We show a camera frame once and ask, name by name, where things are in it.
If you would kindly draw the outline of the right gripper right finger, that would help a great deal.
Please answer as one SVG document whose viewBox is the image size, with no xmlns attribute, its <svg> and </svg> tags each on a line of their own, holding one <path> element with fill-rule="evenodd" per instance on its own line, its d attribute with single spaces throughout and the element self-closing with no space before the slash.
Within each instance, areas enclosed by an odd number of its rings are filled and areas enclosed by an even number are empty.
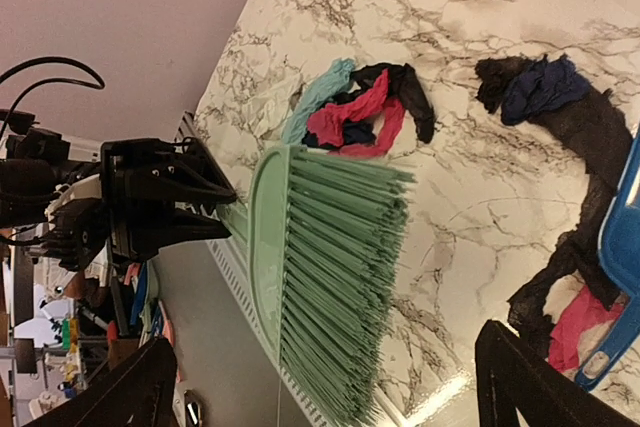
<svg viewBox="0 0 640 427">
<path fill-rule="evenodd" d="M 475 342 L 479 425 L 634 426 L 636 423 L 554 370 L 499 321 Z"/>
</svg>

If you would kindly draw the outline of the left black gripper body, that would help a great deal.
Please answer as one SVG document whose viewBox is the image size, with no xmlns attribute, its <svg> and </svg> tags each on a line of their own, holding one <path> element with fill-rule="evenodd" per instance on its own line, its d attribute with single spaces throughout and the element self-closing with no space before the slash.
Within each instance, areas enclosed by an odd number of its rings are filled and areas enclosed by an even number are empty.
<svg viewBox="0 0 640 427">
<path fill-rule="evenodd" d="M 134 259 L 134 225 L 156 210 L 181 208 L 183 203 L 151 191 L 154 145 L 162 141 L 140 138 L 107 142 L 101 147 L 102 196 L 109 213 L 109 249 L 117 263 Z"/>
</svg>

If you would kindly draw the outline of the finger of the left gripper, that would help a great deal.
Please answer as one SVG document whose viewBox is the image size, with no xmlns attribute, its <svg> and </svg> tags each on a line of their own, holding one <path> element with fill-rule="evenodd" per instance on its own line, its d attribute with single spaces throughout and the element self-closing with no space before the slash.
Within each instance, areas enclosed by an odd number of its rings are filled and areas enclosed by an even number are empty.
<svg viewBox="0 0 640 427">
<path fill-rule="evenodd" d="M 156 142 L 150 170 L 151 191 L 161 198 L 214 205 L 237 200 L 236 190 L 197 138 Z"/>
<path fill-rule="evenodd" d="M 219 220 L 176 207 L 156 210 L 134 225 L 134 259 L 144 262 L 164 247 L 230 236 Z"/>
</svg>

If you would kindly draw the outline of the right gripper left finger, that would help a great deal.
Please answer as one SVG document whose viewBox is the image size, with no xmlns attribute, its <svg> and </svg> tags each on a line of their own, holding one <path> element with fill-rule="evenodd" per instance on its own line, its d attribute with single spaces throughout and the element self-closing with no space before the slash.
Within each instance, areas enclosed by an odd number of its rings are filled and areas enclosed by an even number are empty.
<svg viewBox="0 0 640 427">
<path fill-rule="evenodd" d="M 32 426 L 169 426 L 177 360 L 168 340 L 148 341 L 75 398 Z"/>
</svg>

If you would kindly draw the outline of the green hand brush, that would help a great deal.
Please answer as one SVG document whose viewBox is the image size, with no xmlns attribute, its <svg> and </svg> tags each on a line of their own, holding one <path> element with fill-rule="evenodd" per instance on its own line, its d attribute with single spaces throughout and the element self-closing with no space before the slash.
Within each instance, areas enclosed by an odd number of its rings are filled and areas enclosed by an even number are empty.
<svg viewBox="0 0 640 427">
<path fill-rule="evenodd" d="M 370 426 L 409 216 L 409 172 L 302 146 L 264 153 L 224 224 L 278 368 L 336 426 Z"/>
</svg>

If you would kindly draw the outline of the blue plastic dustpan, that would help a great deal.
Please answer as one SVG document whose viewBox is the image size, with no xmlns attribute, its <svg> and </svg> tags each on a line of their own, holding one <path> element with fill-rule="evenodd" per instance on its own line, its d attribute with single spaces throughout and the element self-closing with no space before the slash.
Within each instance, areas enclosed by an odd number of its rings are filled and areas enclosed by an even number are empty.
<svg viewBox="0 0 640 427">
<path fill-rule="evenodd" d="M 581 365 L 575 382 L 593 390 L 639 337 L 639 139 L 633 140 L 617 193 L 598 237 L 601 267 L 628 297 L 621 315 Z"/>
</svg>

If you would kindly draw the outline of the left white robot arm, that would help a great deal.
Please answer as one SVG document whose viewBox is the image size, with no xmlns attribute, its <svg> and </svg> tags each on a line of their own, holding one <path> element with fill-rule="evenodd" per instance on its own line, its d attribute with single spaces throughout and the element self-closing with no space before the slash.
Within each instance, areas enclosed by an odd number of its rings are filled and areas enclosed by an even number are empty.
<svg viewBox="0 0 640 427">
<path fill-rule="evenodd" d="M 9 137 L 1 225 L 48 229 L 8 245 L 78 272 L 101 251 L 127 266 L 171 245 L 229 237 L 210 215 L 238 196 L 199 139 L 106 142 L 95 161 L 70 159 L 70 147 L 60 134 L 34 127 Z"/>
</svg>

